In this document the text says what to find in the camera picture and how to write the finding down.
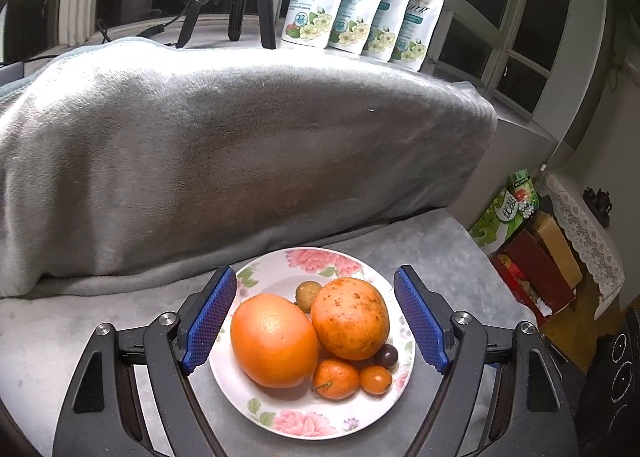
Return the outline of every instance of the plate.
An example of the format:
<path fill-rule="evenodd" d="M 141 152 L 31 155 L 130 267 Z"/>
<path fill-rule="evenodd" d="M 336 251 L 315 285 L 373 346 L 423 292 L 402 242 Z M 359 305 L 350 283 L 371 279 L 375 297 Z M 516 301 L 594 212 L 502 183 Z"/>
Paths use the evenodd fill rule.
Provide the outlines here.
<path fill-rule="evenodd" d="M 303 281 L 316 280 L 324 285 L 339 277 L 366 280 L 385 299 L 390 323 L 388 342 L 399 354 L 388 392 L 373 396 L 358 389 L 351 397 L 332 401 L 313 392 L 308 381 L 295 389 L 279 390 L 253 382 L 240 369 L 231 348 L 230 323 L 238 306 L 260 293 L 278 294 L 293 301 L 296 287 Z M 385 278 L 360 260 L 337 251 L 296 247 L 268 253 L 238 271 L 236 299 L 213 344 L 209 363 L 226 398 L 253 423 L 294 439 L 334 439 L 369 426 L 389 411 L 406 387 L 414 358 L 414 337 Z M 370 361 L 362 362 L 362 366 L 366 364 Z"/>

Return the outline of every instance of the fruit stem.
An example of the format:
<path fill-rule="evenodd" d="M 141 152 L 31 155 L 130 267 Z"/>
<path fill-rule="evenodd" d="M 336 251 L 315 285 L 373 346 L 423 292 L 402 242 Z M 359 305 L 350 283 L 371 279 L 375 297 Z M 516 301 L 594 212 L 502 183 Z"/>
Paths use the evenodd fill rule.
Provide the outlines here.
<path fill-rule="evenodd" d="M 314 387 L 314 390 L 318 390 L 318 389 L 324 389 L 325 387 L 330 387 L 332 385 L 331 381 L 327 381 L 326 383 L 323 383 L 322 385 L 318 385 L 317 387 Z"/>

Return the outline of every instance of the black speaker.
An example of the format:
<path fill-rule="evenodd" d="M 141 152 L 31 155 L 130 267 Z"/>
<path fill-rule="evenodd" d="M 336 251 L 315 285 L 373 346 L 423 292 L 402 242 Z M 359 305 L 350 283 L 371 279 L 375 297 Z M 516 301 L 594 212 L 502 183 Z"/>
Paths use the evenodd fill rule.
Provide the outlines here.
<path fill-rule="evenodd" d="M 598 340 L 575 426 L 580 457 L 640 455 L 640 310 Z"/>

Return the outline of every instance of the dark purple grape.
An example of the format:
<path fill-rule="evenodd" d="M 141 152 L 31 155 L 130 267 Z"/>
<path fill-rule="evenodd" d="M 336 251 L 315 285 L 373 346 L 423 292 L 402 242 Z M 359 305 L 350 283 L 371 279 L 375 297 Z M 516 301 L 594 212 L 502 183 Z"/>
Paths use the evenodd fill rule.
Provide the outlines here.
<path fill-rule="evenodd" d="M 390 369 L 398 361 L 398 350 L 393 346 L 385 343 L 382 348 L 373 356 L 373 364 L 380 365 L 386 369 Z"/>

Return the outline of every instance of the small orange fruit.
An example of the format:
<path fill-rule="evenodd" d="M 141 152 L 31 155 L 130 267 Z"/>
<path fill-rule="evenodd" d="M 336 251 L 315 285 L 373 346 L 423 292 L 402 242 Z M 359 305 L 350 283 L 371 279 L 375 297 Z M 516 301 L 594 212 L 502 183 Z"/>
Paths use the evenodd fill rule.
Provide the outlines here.
<path fill-rule="evenodd" d="M 322 361 L 314 372 L 314 390 L 328 399 L 344 399 L 358 389 L 360 376 L 346 361 Z"/>
<path fill-rule="evenodd" d="M 380 365 L 371 365 L 360 371 L 360 386 L 365 392 L 374 395 L 385 393 L 391 386 L 393 377 L 391 373 Z"/>
<path fill-rule="evenodd" d="M 314 326 L 282 296 L 257 294 L 242 302 L 231 319 L 230 334 L 238 364 L 264 387 L 296 387 L 318 364 Z"/>
<path fill-rule="evenodd" d="M 372 357 L 389 336 L 382 294 L 358 278 L 338 278 L 322 287 L 311 304 L 311 321 L 322 346 L 343 360 Z"/>

